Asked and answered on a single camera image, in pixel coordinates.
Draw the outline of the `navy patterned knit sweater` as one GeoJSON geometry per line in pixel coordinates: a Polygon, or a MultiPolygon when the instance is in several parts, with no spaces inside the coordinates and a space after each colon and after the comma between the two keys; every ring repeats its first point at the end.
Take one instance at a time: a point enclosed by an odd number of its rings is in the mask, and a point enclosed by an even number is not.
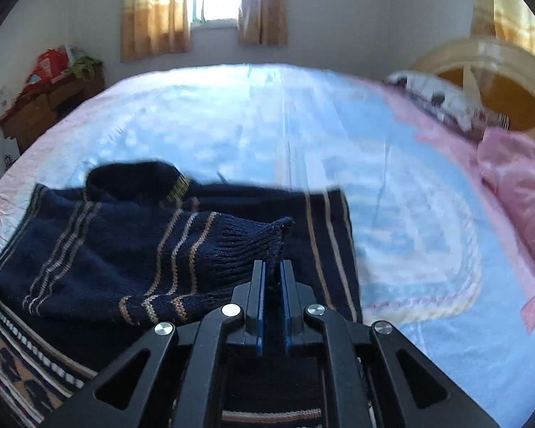
{"type": "Polygon", "coordinates": [[[0,426],[36,427],[160,322],[201,320],[290,261],[316,301],[360,322],[346,196],[201,184],[160,161],[37,184],[0,252],[0,426]]]}

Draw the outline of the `pastel printed bed sheet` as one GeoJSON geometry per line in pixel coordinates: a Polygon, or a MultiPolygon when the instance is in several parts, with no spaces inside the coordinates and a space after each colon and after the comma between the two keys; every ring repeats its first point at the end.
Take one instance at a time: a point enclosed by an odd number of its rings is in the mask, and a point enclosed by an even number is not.
{"type": "Polygon", "coordinates": [[[0,180],[0,252],[37,184],[160,161],[201,184],[346,196],[361,323],[385,319],[502,427],[535,410],[535,332],[481,197],[417,140],[441,128],[383,84],[292,66],[215,66],[125,79],[50,128],[0,180]]]}

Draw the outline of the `pink blanket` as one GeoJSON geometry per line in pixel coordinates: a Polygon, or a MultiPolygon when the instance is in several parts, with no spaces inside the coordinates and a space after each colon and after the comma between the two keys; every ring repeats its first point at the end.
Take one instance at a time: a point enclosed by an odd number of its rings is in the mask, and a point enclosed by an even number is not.
{"type": "Polygon", "coordinates": [[[477,144],[441,128],[416,138],[470,179],[526,297],[520,309],[526,333],[535,332],[535,140],[501,128],[477,144]]]}

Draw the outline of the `patterned pillow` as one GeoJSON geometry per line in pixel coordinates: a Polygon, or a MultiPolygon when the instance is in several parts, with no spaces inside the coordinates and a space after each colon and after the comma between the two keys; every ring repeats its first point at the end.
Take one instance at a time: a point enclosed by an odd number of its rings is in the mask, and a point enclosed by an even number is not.
{"type": "Polygon", "coordinates": [[[479,141],[488,128],[509,129],[507,115],[486,108],[463,89],[436,75],[414,71],[391,73],[383,81],[398,89],[447,128],[479,141]]]}

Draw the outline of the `brown wooden desk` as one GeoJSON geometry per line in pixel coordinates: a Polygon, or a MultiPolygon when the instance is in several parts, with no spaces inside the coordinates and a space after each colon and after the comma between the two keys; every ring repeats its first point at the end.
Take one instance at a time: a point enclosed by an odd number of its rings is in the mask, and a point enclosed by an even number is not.
{"type": "Polygon", "coordinates": [[[14,139],[21,154],[47,130],[83,102],[105,89],[104,73],[98,67],[90,79],[67,75],[61,80],[22,95],[0,117],[5,138],[14,139]]]}

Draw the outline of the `green cloth on desk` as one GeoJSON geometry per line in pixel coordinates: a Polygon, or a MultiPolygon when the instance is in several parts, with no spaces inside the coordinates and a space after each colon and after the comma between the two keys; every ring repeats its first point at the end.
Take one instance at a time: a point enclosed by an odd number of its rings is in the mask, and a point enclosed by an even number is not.
{"type": "Polygon", "coordinates": [[[69,75],[74,75],[77,79],[84,81],[91,81],[95,78],[95,70],[102,68],[103,63],[100,60],[84,55],[76,60],[66,72],[69,75]]]}

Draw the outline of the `cream wooden headboard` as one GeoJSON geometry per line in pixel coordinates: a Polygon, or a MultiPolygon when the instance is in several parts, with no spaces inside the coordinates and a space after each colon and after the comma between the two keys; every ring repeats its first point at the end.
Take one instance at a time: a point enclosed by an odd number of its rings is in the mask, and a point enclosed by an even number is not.
{"type": "Polygon", "coordinates": [[[430,50],[412,69],[460,86],[535,140],[535,56],[520,46],[487,36],[457,39],[430,50]]]}

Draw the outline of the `red bag on desk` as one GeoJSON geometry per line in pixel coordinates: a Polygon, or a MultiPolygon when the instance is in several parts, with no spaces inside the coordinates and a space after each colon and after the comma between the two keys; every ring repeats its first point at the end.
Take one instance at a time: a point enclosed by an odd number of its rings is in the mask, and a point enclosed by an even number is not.
{"type": "Polygon", "coordinates": [[[41,53],[27,77],[27,84],[44,84],[59,77],[68,67],[69,58],[64,49],[48,49],[41,53]]]}

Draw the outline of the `left tan curtain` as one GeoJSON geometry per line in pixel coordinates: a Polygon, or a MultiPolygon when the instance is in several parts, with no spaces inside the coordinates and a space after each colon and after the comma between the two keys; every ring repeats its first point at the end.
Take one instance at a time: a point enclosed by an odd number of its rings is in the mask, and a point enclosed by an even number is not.
{"type": "Polygon", "coordinates": [[[188,0],[123,0],[123,62],[183,53],[190,47],[188,0]]]}

